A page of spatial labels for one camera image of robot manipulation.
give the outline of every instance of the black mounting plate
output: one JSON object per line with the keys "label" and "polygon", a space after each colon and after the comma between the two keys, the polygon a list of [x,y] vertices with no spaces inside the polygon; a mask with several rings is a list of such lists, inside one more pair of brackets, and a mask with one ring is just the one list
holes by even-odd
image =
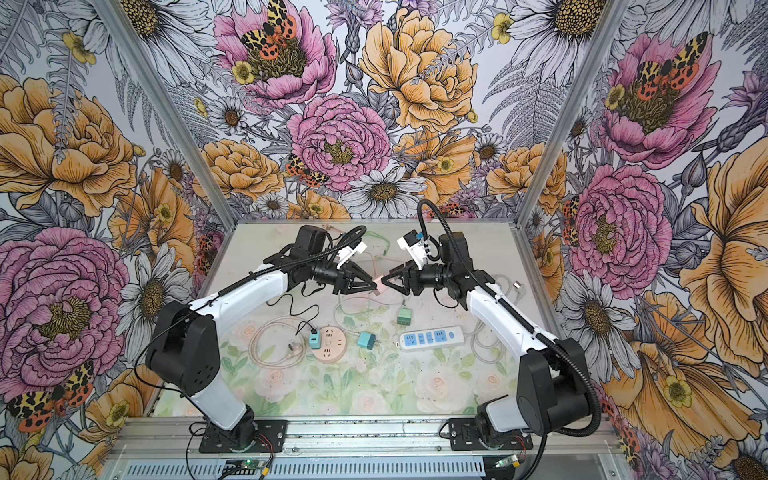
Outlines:
{"label": "black mounting plate", "polygon": [[[480,431],[477,429],[475,419],[466,417],[460,419],[448,420],[448,434],[451,440],[451,450],[454,452],[467,452],[469,450],[490,450],[487,445],[480,441]],[[521,437],[525,441],[525,448],[533,449],[533,440],[531,436],[525,437],[522,430],[510,430],[501,437],[503,443],[494,450],[522,450],[523,445],[515,436]]]}
{"label": "black mounting plate", "polygon": [[[256,432],[264,435],[272,443],[275,453],[283,451],[283,440],[285,440],[287,420],[254,420]],[[200,442],[200,453],[231,453],[234,452],[227,446],[226,440],[220,437],[221,430],[213,424],[205,429],[203,440]],[[270,448],[260,439],[255,438],[253,444],[245,450],[238,451],[242,453],[269,453]]]}

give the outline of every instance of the daisy center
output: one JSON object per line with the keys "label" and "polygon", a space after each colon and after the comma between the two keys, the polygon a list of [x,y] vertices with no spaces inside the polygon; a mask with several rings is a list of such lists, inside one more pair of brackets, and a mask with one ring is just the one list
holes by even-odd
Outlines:
{"label": "daisy center", "polygon": [[558,5],[554,26],[567,35],[591,35],[600,21],[606,0],[563,0]]}
{"label": "daisy center", "polygon": [[141,37],[149,37],[157,32],[157,11],[148,0],[121,0],[123,10],[134,30]]}
{"label": "daisy center", "polygon": [[486,161],[496,155],[496,148],[493,145],[485,145],[478,154],[480,155],[480,160]]}
{"label": "daisy center", "polygon": [[181,178],[184,176],[184,170],[179,164],[170,164],[168,167],[168,173],[170,174],[170,177],[177,182],[181,181]]}
{"label": "daisy center", "polygon": [[235,127],[240,123],[240,113],[237,110],[227,110],[224,112],[224,121]]}
{"label": "daisy center", "polygon": [[395,198],[397,192],[395,184],[378,184],[371,187],[371,198],[378,202],[384,202]]}
{"label": "daisy center", "polygon": [[584,305],[584,316],[587,317],[587,324],[598,335],[605,335],[611,331],[611,319],[608,318],[605,308],[600,303],[587,300]]}
{"label": "daisy center", "polygon": [[144,293],[141,295],[141,314],[144,318],[154,318],[163,308],[165,287],[159,280],[152,279],[147,282]]}
{"label": "daisy center", "polygon": [[739,454],[736,460],[731,463],[733,469],[744,480],[768,480],[768,471],[762,462],[744,453]]}

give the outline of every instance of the teal power adapter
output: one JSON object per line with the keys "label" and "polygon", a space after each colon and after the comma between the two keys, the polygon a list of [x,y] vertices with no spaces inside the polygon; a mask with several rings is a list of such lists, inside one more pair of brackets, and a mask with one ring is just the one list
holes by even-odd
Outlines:
{"label": "teal power adapter", "polygon": [[310,348],[312,350],[320,348],[320,332],[315,329],[310,330]]}

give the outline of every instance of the floral wallpaper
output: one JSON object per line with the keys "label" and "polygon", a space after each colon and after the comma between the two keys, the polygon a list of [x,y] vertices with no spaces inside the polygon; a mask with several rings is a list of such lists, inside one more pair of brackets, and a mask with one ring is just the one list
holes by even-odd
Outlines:
{"label": "floral wallpaper", "polygon": [[[120,78],[92,1],[65,2],[74,32]],[[513,216],[605,0],[121,3],[254,220],[408,218],[423,197],[450,217]],[[547,210],[564,182],[563,159]]]}
{"label": "floral wallpaper", "polygon": [[525,226],[636,478],[768,478],[766,26],[633,2]]}
{"label": "floral wallpaper", "polygon": [[159,379],[136,363],[157,312],[197,295],[224,240],[160,115],[83,5],[0,5],[5,478],[101,474],[126,418],[151,405],[142,380]]}

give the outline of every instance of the white daisy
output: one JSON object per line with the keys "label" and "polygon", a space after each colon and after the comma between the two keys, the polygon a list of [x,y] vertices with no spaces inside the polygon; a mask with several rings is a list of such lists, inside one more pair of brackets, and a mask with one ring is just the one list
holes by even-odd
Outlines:
{"label": "white daisy", "polygon": [[144,252],[135,264],[138,284],[129,283],[120,295],[123,303],[118,308],[122,318],[115,335],[125,334],[125,358],[133,363],[152,338],[154,324],[160,309],[172,300],[186,303],[190,299],[190,274],[176,262],[176,248],[163,243],[152,266]]}
{"label": "white daisy", "polygon": [[247,126],[245,109],[239,98],[217,98],[208,105],[208,121],[227,134],[239,134]]}
{"label": "white daisy", "polygon": [[[83,37],[85,49],[96,54],[106,51],[114,76],[123,78],[126,61],[96,13],[96,1],[102,0],[59,0],[58,8],[69,20],[69,28]],[[205,51],[216,44],[207,33],[211,20],[206,2],[121,0],[121,4],[168,84],[178,86],[182,81],[205,77],[202,66],[210,63]]]}
{"label": "white daisy", "polygon": [[739,456],[720,472],[722,480],[751,480],[768,477],[768,441],[764,435],[757,440],[747,435],[737,443]]}
{"label": "white daisy", "polygon": [[262,195],[256,200],[256,208],[269,218],[285,218],[288,214],[288,200],[277,192]]}
{"label": "white daisy", "polygon": [[640,359],[621,332],[633,330],[634,318],[625,310],[611,306],[614,299],[610,285],[601,285],[599,278],[584,271],[584,278],[568,273],[555,304],[556,317],[566,334],[575,339],[587,358],[593,378],[609,382],[619,378],[611,354],[619,368],[634,378]]}
{"label": "white daisy", "polygon": [[351,214],[360,218],[405,218],[416,214],[416,204],[424,191],[424,177],[403,178],[405,167],[395,167],[387,175],[371,170],[359,180],[349,182],[354,188],[340,201]]}
{"label": "white daisy", "polygon": [[645,31],[658,32],[661,41],[672,37],[678,45],[702,31],[717,35],[729,18],[741,23],[754,8],[755,0],[654,0],[646,7],[650,17]]}
{"label": "white daisy", "polygon": [[241,17],[246,14],[246,8],[250,7],[256,13],[261,13],[261,0],[213,0],[214,12],[218,15],[227,13],[232,7]]}
{"label": "white daisy", "polygon": [[498,158],[507,153],[507,142],[499,134],[480,134],[475,143],[475,151],[483,163],[497,161]]}
{"label": "white daisy", "polygon": [[531,216],[525,222],[525,235],[529,240],[533,240],[544,232],[544,225],[547,223],[547,214],[544,210],[535,205],[531,211]]}
{"label": "white daisy", "polygon": [[183,190],[182,181],[191,172],[187,168],[187,162],[178,150],[168,149],[157,159],[158,167],[163,169],[163,174],[179,190]]}
{"label": "white daisy", "polygon": [[515,21],[508,33],[519,41],[511,63],[528,62],[525,76],[542,67],[559,87],[571,79],[587,54],[606,0],[511,0]]}

